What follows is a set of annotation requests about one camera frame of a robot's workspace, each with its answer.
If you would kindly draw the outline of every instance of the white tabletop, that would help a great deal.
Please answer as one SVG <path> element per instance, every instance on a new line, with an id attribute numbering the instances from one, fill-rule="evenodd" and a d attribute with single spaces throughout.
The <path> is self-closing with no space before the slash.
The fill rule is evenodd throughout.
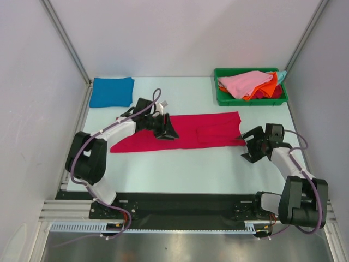
<path id="1" fill-rule="evenodd" d="M 134 78 L 133 105 L 139 97 L 152 99 L 160 87 L 170 115 L 209 114 L 238 111 L 240 131 L 245 133 L 266 123 L 294 130 L 286 103 L 281 106 L 219 106 L 214 80 L 202 78 Z M 92 133 L 112 123 L 127 108 L 89 109 L 84 132 Z M 299 146 L 295 135 L 286 133 L 284 142 Z M 284 179 L 264 157 L 255 164 L 240 155 L 245 147 L 216 147 L 198 150 L 164 150 L 138 153 L 107 153 L 105 176 L 116 192 L 249 194 L 257 191 L 282 193 Z M 304 164 L 302 153 L 296 152 Z M 85 191 L 69 181 L 68 191 Z"/>

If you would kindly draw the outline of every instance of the green basket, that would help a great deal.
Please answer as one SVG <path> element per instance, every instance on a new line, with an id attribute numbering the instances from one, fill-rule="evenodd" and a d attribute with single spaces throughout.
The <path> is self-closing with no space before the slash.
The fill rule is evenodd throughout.
<path id="1" fill-rule="evenodd" d="M 258 70 L 261 72 L 279 71 L 278 68 L 273 67 L 261 67 L 261 68 L 216 68 L 214 70 L 214 82 L 216 85 L 217 102 L 221 106 L 240 106 L 240 105 L 281 105 L 283 102 L 288 101 L 288 96 L 285 90 L 284 83 L 281 83 L 282 95 L 279 99 L 253 99 L 245 101 L 243 99 L 234 99 L 231 94 L 223 92 L 219 89 L 218 78 L 224 76 L 234 76 L 243 74 L 249 71 Z"/>

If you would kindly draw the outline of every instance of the red cloth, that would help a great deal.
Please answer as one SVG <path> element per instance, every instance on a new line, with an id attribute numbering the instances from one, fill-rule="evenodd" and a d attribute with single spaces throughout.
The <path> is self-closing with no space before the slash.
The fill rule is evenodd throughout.
<path id="1" fill-rule="evenodd" d="M 272 95 L 272 97 L 268 98 L 268 99 L 279 99 L 282 95 L 282 87 L 281 85 L 277 85 L 274 93 Z M 262 99 L 264 98 L 264 93 L 260 90 L 258 90 L 251 99 Z"/>
<path id="2" fill-rule="evenodd" d="M 179 139 L 162 140 L 150 130 L 142 130 L 123 139 L 110 149 L 111 153 L 144 152 L 166 149 L 194 149 L 221 146 L 244 146 L 240 136 L 238 112 L 170 116 Z"/>

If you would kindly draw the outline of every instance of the white wall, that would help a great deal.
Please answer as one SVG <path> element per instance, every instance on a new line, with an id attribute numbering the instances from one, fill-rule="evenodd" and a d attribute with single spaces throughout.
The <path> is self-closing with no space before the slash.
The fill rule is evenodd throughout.
<path id="1" fill-rule="evenodd" d="M 52 0 L 90 76 L 283 69 L 320 0 Z"/>
<path id="2" fill-rule="evenodd" d="M 85 90 L 40 1 L 1 1 L 0 257 L 26 223 L 19 261 L 25 260 L 43 201 L 55 193 Z"/>
<path id="3" fill-rule="evenodd" d="M 286 80 L 310 166 L 329 183 L 335 215 L 349 244 L 349 1 L 335 0 Z"/>

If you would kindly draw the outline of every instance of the folded blue cloth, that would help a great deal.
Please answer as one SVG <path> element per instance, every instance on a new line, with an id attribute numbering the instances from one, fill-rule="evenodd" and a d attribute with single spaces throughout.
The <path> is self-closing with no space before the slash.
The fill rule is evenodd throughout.
<path id="1" fill-rule="evenodd" d="M 132 78 L 95 78 L 93 80 L 90 108 L 107 108 L 126 106 L 132 103 L 132 92 L 135 80 Z"/>

